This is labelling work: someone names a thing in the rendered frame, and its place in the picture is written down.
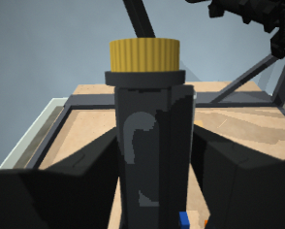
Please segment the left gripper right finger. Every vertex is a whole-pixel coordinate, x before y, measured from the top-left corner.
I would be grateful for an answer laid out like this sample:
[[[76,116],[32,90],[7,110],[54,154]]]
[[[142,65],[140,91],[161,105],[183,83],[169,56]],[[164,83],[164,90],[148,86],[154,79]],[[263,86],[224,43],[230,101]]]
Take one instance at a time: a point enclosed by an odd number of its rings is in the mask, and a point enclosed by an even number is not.
[[[215,229],[285,229],[285,159],[194,124],[190,164]]]

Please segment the small tan block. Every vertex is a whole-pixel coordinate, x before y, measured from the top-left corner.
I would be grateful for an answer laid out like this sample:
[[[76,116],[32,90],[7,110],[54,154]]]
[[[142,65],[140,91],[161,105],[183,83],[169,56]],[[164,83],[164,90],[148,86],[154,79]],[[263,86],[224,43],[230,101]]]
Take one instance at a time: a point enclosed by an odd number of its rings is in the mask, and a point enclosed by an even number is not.
[[[203,127],[203,123],[201,120],[194,120],[194,124],[197,124],[197,125]]]

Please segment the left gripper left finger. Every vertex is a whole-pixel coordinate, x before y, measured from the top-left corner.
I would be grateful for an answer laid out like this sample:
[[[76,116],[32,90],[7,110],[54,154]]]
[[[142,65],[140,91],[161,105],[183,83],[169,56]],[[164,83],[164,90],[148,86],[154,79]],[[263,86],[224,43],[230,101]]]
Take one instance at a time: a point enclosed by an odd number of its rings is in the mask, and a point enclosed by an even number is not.
[[[0,229],[108,229],[119,178],[116,126],[42,169],[0,169]]]

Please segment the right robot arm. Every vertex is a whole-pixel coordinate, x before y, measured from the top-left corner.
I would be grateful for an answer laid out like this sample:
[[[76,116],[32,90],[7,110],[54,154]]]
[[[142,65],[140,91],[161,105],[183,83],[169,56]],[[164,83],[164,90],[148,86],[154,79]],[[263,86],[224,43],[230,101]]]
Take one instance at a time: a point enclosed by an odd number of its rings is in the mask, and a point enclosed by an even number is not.
[[[188,3],[199,3],[209,0],[185,0]],[[143,0],[123,0],[128,16],[132,22],[137,38],[156,38],[145,10]],[[236,13],[237,0],[212,0],[209,9],[209,17],[221,17],[225,11]]]

